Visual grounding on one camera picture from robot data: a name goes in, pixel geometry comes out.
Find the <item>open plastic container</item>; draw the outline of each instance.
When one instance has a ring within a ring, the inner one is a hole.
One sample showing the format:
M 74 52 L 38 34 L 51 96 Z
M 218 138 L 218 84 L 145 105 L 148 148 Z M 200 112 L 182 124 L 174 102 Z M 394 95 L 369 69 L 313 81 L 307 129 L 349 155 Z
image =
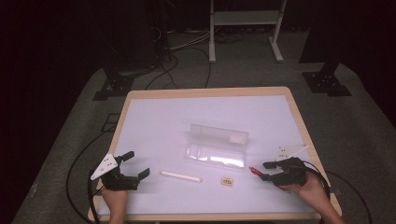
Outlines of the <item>open plastic container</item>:
M 191 143 L 185 158 L 202 164 L 244 169 L 248 133 L 191 125 Z

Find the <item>sticker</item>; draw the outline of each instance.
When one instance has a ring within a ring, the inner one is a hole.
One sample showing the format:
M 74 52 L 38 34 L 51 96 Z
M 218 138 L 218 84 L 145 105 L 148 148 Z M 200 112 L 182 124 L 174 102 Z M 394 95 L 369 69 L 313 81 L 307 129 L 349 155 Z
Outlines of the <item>sticker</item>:
M 224 177 L 221 179 L 221 184 L 230 187 L 233 185 L 233 180 L 231 178 Z

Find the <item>white metal stand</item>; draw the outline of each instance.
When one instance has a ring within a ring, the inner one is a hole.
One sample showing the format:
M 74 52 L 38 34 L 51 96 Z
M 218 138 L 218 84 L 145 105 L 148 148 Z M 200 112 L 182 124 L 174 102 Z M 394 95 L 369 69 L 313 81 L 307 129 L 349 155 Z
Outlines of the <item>white metal stand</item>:
M 275 24 L 274 36 L 269 37 L 271 48 L 276 56 L 276 61 L 283 62 L 283 57 L 277 46 L 277 37 L 285 12 L 287 0 L 282 0 L 280 10 L 261 11 L 217 11 L 214 9 L 214 0 L 210 1 L 210 41 L 209 61 L 216 62 L 215 52 L 215 25 L 257 25 Z

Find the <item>white stick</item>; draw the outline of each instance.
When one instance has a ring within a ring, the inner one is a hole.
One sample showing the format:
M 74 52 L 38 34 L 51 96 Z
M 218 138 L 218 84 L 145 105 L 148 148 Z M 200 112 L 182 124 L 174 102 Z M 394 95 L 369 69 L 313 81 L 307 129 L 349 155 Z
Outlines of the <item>white stick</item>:
M 195 177 L 195 176 L 179 175 L 179 174 L 175 174 L 175 173 L 171 173 L 171 172 L 167 172 L 167 171 L 160 171 L 160 174 L 168 175 L 168 176 L 172 176 L 172 177 L 176 177 L 176 178 L 180 178 L 180 179 L 187 179 L 187 180 L 192 180 L 192 181 L 196 181 L 196 182 L 202 182 L 202 178 Z

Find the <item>human hand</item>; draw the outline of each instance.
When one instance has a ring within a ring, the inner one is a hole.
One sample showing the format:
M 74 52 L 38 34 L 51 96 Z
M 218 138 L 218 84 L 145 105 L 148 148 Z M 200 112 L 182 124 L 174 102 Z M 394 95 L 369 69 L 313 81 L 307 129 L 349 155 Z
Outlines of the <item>human hand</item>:
M 102 189 L 102 196 L 110 209 L 110 224 L 122 224 L 125 219 L 126 207 L 128 205 L 127 190 Z
M 292 184 L 280 187 L 298 194 L 306 203 L 320 213 L 327 224 L 345 223 L 330 203 L 323 185 L 316 175 L 306 172 L 306 183 L 303 186 Z

